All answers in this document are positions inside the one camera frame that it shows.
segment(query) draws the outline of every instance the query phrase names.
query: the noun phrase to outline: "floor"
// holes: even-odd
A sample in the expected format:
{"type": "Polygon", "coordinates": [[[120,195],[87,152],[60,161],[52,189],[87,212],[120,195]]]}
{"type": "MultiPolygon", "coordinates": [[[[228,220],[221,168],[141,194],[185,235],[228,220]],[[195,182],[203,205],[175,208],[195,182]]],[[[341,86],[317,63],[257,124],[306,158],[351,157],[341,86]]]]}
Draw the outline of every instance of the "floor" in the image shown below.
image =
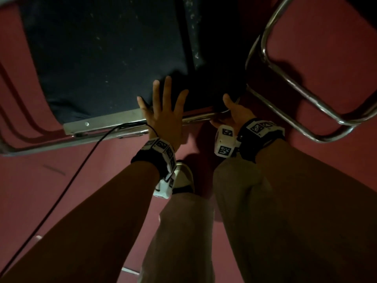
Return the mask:
{"type": "MultiPolygon", "coordinates": [[[[271,15],[276,0],[239,0],[243,33],[250,44],[271,15]]],[[[39,127],[47,131],[61,126],[51,114],[38,84],[37,75],[22,32],[15,5],[0,9],[0,70],[9,80],[39,127]]],[[[377,32],[346,0],[294,0],[276,24],[268,52],[280,66],[340,113],[354,110],[377,88],[377,32]]],[[[279,104],[282,109],[319,134],[337,128],[310,104],[300,99],[256,59],[247,74],[248,83],[279,104]]],[[[19,109],[7,79],[0,78],[1,113],[9,117],[21,141],[0,118],[3,137],[22,147],[35,142],[41,133],[31,128],[19,109]]],[[[377,191],[377,117],[361,124],[349,136],[328,144],[316,144],[290,129],[252,96],[243,103],[261,118],[287,128],[288,141],[297,149],[343,171],[377,191]]],[[[193,167],[196,185],[211,196],[211,171],[219,159],[212,153],[215,129],[209,123],[185,128],[177,158],[193,167]]],[[[65,214],[127,166],[146,137],[114,139],[101,143],[71,189],[45,225],[44,235],[65,214]]],[[[0,158],[0,267],[35,228],[66,186],[92,144],[16,158],[0,158]]],[[[158,214],[166,200],[153,198],[144,226],[124,266],[139,271],[148,244],[158,228],[158,214]]],[[[216,282],[242,282],[219,213],[213,229],[213,266],[216,282]]],[[[136,282],[122,272],[119,282],[136,282]]]]}

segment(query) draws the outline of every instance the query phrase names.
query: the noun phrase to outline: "wristband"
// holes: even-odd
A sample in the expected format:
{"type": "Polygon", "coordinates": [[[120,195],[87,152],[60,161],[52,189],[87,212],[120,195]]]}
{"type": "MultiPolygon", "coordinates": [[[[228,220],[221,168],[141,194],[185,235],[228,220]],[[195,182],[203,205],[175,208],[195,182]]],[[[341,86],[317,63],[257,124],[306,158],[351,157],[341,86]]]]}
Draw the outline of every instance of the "wristband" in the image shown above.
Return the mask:
{"type": "Polygon", "coordinates": [[[247,121],[240,129],[237,141],[243,159],[255,162],[257,153],[276,139],[285,140],[285,129],[271,121],[258,118],[247,121]]]}
{"type": "Polygon", "coordinates": [[[143,148],[132,158],[131,163],[136,161],[147,161],[152,163],[160,173],[160,180],[169,181],[177,167],[174,149],[169,142],[160,139],[150,139],[143,148]]]}

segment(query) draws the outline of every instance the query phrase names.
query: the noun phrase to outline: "white tracking device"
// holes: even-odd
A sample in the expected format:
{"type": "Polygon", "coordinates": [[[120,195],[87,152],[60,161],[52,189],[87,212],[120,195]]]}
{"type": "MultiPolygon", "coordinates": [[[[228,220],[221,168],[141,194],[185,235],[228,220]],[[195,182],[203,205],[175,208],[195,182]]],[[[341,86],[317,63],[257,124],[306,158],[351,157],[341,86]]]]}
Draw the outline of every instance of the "white tracking device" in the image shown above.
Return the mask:
{"type": "Polygon", "coordinates": [[[234,129],[227,125],[221,125],[217,129],[214,142],[214,153],[223,158],[231,157],[234,149],[241,144],[236,140],[234,129]]]}

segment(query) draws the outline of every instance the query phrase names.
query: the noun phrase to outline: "pants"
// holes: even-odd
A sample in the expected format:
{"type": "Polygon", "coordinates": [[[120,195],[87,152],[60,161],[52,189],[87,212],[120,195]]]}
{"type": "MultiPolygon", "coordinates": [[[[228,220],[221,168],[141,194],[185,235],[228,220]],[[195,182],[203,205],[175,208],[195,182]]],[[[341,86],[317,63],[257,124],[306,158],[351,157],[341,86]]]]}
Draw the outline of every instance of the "pants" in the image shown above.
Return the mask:
{"type": "MultiPolygon", "coordinates": [[[[328,281],[326,266],[290,230],[254,163],[226,159],[214,171],[213,191],[245,282],[328,281]]],[[[160,214],[138,282],[214,282],[212,225],[207,200],[173,195],[160,214]]]]}

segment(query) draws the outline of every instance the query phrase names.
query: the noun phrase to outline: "hand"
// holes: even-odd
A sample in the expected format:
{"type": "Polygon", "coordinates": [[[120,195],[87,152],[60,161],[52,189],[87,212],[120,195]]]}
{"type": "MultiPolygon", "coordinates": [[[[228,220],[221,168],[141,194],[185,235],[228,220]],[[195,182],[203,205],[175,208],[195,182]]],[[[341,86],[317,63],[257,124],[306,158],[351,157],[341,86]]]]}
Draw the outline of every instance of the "hand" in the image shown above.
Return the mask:
{"type": "MultiPolygon", "coordinates": [[[[158,137],[173,146],[174,151],[178,150],[182,142],[183,106],[185,105],[188,93],[189,91],[186,89],[179,94],[174,111],[172,111],[172,78],[167,76],[164,85],[162,109],[160,103],[160,82],[158,80],[153,82],[153,112],[147,108],[140,96],[137,97],[139,107],[147,123],[156,130],[158,137]]],[[[157,135],[149,128],[149,139],[156,137],[157,135]]]]}
{"type": "Polygon", "coordinates": [[[216,119],[211,121],[211,124],[214,127],[219,128],[220,125],[228,125],[233,127],[235,135],[238,135],[238,132],[242,126],[249,120],[255,118],[255,115],[248,108],[243,107],[242,105],[235,104],[228,94],[224,94],[222,100],[224,101],[225,106],[230,110],[232,117],[226,119],[216,119]]]}

